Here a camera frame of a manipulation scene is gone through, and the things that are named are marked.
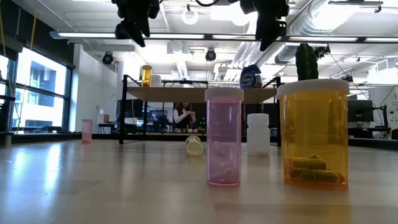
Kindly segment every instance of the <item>white plastic bottle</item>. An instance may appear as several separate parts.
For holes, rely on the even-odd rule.
[[[270,133],[269,133],[268,114],[249,114],[248,115],[248,155],[249,156],[269,156]]]

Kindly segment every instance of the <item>cactus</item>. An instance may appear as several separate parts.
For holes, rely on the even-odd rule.
[[[311,46],[307,43],[301,43],[297,47],[296,67],[298,80],[318,79],[318,63]]]

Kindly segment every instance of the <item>shelf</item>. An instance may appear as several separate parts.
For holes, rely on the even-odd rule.
[[[162,88],[162,87],[128,87],[127,92],[146,102],[187,102],[204,103],[206,88]],[[261,103],[275,96],[275,90],[245,89],[244,101],[247,104]]]

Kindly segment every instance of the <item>cardboard box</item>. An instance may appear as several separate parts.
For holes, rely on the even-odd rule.
[[[109,115],[108,114],[99,114],[97,116],[97,123],[108,123]]]

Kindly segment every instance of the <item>person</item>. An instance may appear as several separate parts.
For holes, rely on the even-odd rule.
[[[173,121],[176,129],[190,128],[190,122],[196,121],[196,114],[190,103],[177,103],[173,112]]]

